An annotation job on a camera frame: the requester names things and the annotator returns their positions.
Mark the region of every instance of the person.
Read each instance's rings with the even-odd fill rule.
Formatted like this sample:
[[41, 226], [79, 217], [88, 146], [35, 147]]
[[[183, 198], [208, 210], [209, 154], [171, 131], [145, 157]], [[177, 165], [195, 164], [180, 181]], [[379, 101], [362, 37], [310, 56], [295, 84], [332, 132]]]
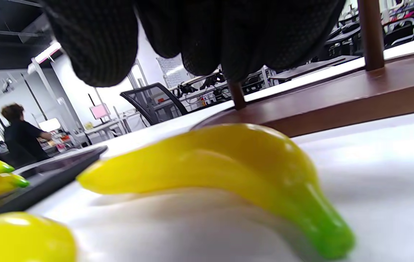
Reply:
[[24, 108], [17, 103], [2, 108], [2, 115], [9, 122], [4, 132], [9, 152], [21, 162], [39, 162], [49, 159], [37, 139], [51, 140], [52, 135], [24, 121], [23, 112]]

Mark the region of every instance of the ceiling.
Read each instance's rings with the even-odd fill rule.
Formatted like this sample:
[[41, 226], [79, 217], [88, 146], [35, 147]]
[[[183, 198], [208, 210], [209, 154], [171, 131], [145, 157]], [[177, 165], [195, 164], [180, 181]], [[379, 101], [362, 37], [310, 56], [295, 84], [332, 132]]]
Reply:
[[0, 70], [27, 68], [51, 40], [48, 22], [36, 1], [0, 0]]

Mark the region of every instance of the wooden rod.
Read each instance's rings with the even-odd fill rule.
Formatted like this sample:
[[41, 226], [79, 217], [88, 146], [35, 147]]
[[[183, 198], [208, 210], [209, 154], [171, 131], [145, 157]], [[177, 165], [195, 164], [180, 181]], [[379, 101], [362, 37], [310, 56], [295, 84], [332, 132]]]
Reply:
[[228, 81], [231, 97], [233, 98], [234, 108], [240, 110], [245, 108], [244, 93], [242, 92], [241, 83], [232, 83]]
[[358, 16], [362, 31], [365, 70], [372, 71], [385, 66], [383, 58], [384, 42], [381, 32], [380, 8], [378, 0], [358, 0]]

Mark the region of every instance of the desk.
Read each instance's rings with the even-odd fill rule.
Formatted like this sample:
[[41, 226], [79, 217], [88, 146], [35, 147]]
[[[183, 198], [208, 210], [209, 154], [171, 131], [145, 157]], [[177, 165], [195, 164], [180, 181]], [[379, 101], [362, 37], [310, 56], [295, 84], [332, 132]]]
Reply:
[[[414, 41], [386, 50], [384, 55], [388, 59], [412, 52]], [[359, 58], [245, 99], [264, 98], [363, 66], [363, 58]], [[105, 141], [100, 145], [107, 145], [109, 150], [103, 158], [184, 133], [232, 106], [233, 102], [228, 101]], [[322, 190], [355, 232], [355, 250], [343, 261], [366, 262], [368, 257], [373, 262], [412, 261], [414, 115], [319, 132], [293, 141], [313, 159]], [[283, 221], [277, 222], [270, 214], [221, 190], [102, 196], [74, 182], [29, 212], [69, 226], [79, 245], [86, 249], [80, 253], [94, 255], [94, 262], [122, 262], [128, 257], [137, 257], [139, 262], [188, 262], [196, 257], [204, 261], [303, 260], [282, 237], [278, 224]], [[306, 261], [320, 261], [307, 258]]]
[[314, 71], [317, 71], [319, 69], [328, 67], [328, 66], [334, 66], [339, 65], [345, 62], [352, 61], [356, 58], [359, 58], [359, 56], [354, 55], [342, 55], [338, 56], [337, 58], [333, 58], [327, 61], [319, 61], [319, 62], [313, 62], [307, 65], [299, 66], [294, 69], [285, 71], [283, 73], [279, 73], [275, 76], [270, 76], [271, 79], [275, 80], [289, 80], [292, 78], [298, 78], [299, 76], [303, 76], [308, 73], [312, 73]]
[[84, 136], [84, 135], [87, 136], [87, 135], [90, 135], [90, 134], [93, 134], [93, 133], [99, 133], [100, 134], [101, 131], [104, 131], [104, 134], [107, 137], [107, 139], [110, 139], [111, 138], [110, 129], [112, 129], [111, 128], [112, 126], [117, 126], [118, 124], [121, 124], [122, 127], [123, 127], [122, 130], [125, 130], [126, 128], [129, 128], [129, 126], [127, 124], [124, 124], [124, 121], [127, 120], [127, 118], [130, 118], [131, 116], [135, 116], [137, 114], [138, 114], [138, 112], [130, 114], [128, 116], [124, 116], [123, 118], [112, 119], [112, 121], [109, 121], [108, 123], [101, 124], [100, 126], [94, 127], [92, 129], [89, 129], [89, 130], [85, 130], [84, 133], [77, 134], [77, 137], [79, 138], [80, 136]]
[[354, 29], [354, 30], [352, 30], [350, 32], [341, 33], [341, 34], [337, 35], [336, 37], [333, 37], [331, 39], [328, 39], [325, 42], [325, 46], [334, 45], [336, 43], [342, 43], [342, 42], [344, 42], [346, 40], [349, 40], [350, 38], [353, 38], [353, 36], [357, 35], [358, 33], [360, 33], [360, 27], [358, 27], [358, 28], [356, 28], [356, 29]]

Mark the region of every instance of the black tray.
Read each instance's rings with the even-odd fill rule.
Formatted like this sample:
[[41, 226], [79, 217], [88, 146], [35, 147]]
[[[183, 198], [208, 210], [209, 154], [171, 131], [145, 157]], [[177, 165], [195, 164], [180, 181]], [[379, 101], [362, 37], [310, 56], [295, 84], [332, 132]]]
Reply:
[[57, 159], [21, 171], [30, 186], [0, 196], [0, 214], [24, 211], [74, 181], [78, 174], [100, 158], [107, 150], [101, 146], [63, 159]]

